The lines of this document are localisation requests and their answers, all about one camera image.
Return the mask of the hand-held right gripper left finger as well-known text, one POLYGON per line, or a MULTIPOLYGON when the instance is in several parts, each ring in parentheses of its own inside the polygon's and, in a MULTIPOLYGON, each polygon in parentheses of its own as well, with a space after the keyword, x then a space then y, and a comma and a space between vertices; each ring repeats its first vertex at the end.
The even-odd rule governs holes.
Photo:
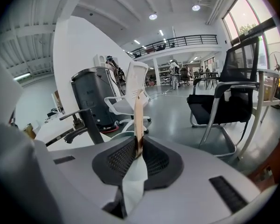
POLYGON ((35 201, 36 219, 42 224, 137 224, 133 216, 122 219, 104 210, 115 201, 118 187, 104 184, 92 168, 97 154, 128 141, 124 137, 50 152, 37 140, 35 159, 42 187, 35 201))

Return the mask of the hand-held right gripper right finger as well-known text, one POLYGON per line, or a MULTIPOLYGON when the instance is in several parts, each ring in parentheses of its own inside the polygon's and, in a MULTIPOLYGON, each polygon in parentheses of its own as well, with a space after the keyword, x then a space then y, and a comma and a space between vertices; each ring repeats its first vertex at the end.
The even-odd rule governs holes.
POLYGON ((183 159, 180 177, 168 188, 145 192, 137 207, 128 215, 133 224, 245 224, 268 202, 276 186, 260 191, 242 173, 213 155, 192 147, 152 140, 176 151, 183 159), (210 178, 223 176, 242 196, 247 205, 232 213, 210 178))

